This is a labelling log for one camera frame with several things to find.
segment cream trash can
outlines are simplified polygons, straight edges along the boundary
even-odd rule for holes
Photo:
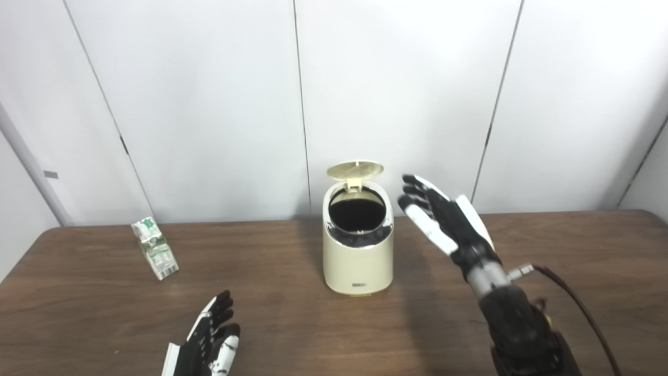
[[[338,293],[367,295],[392,282],[392,204],[380,185],[365,180],[382,172],[382,165],[369,161],[327,170],[340,183],[323,200],[323,268],[327,285]]]

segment white wall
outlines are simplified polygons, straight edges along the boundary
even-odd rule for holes
[[[471,194],[519,5],[297,0],[315,215],[351,159],[385,165],[393,201],[403,173]]]
[[[0,128],[66,225],[127,224],[149,202],[163,222],[318,215],[326,168],[350,159],[383,163],[392,199],[402,173],[471,195],[519,7],[0,2]],[[667,17],[526,0],[474,205],[614,207],[668,114]]]
[[[527,0],[481,211],[614,208],[668,114],[668,2]]]
[[[291,0],[68,0],[159,221],[308,215]]]
[[[0,106],[0,126],[64,224],[150,215],[61,1],[0,2]]]
[[[0,281],[53,227],[58,227],[53,213],[0,132]]]
[[[668,222],[668,130],[663,130],[647,156],[621,209],[644,209]]]

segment wooden table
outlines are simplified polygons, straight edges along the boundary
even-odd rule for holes
[[[507,268],[559,273],[626,376],[668,374],[668,227],[644,211],[484,215]],[[47,231],[0,284],[0,375],[159,375],[212,296],[242,326],[232,376],[495,375],[487,326],[460,271],[405,218],[395,278],[367,298],[330,291],[318,221],[163,225],[181,271],[157,281],[130,226]],[[570,298],[519,281],[569,341],[584,376],[610,375]]]

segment robotic arm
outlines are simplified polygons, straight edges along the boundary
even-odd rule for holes
[[[451,201],[420,177],[404,175],[399,206],[459,266],[478,298],[499,376],[581,376],[563,337],[512,281],[531,266],[505,272],[490,235],[465,196]]]

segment robot finger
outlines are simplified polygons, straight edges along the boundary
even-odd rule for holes
[[[211,299],[211,301],[209,301],[209,303],[204,307],[200,315],[197,317],[195,323],[192,325],[192,328],[190,329],[190,332],[186,337],[186,341],[190,340],[197,326],[200,324],[200,322],[204,320],[210,322],[217,321],[218,324],[216,324],[215,327],[218,327],[218,325],[222,324],[223,320],[220,320],[220,315],[223,312],[225,312],[225,310],[230,308],[233,302],[234,301],[230,297],[230,292],[228,290],[221,292],[220,294],[216,295],[213,299]]]
[[[438,189],[434,184],[432,184],[431,182],[429,182],[426,179],[422,179],[421,177],[419,177],[417,175],[404,175],[403,176],[403,181],[404,181],[404,183],[407,183],[407,184],[410,184],[410,185],[415,185],[420,191],[423,191],[425,193],[427,191],[429,191],[430,189],[433,189],[439,195],[441,195],[444,199],[446,199],[448,201],[450,200],[448,198],[448,196],[445,193],[441,192],[441,190]]]
[[[401,196],[399,198],[399,206],[417,228],[443,253],[449,256],[459,248],[454,240],[441,231],[439,223],[430,218],[411,197],[407,195]]]
[[[211,331],[215,333],[218,327],[234,316],[234,311],[231,309],[222,311],[216,318],[211,320]]]
[[[229,324],[221,329],[221,334],[213,343],[212,351],[205,362],[205,375],[226,376],[232,368],[239,346],[241,328],[238,324]]]
[[[239,337],[239,333],[241,331],[241,327],[239,324],[232,323],[232,324],[227,324],[223,325],[220,328],[218,328],[212,335],[211,337],[213,338],[213,341],[216,342],[219,339],[225,339],[229,337],[230,335],[236,335]]]
[[[434,218],[434,215],[432,214],[432,206],[428,202],[425,202],[425,201],[422,201],[422,200],[416,200],[416,199],[413,199],[413,202],[417,206],[419,206],[420,209],[424,210],[424,212],[427,213],[427,215],[430,218],[432,218],[432,219]]]
[[[413,198],[417,197],[423,201],[427,201],[427,195],[415,185],[404,185],[403,192]]]
[[[231,318],[231,316],[227,317],[226,314],[231,311],[230,308],[232,308],[233,304],[234,300],[228,299],[222,302],[222,304],[214,304],[213,307],[211,307],[211,320],[213,321],[213,326],[218,326]]]

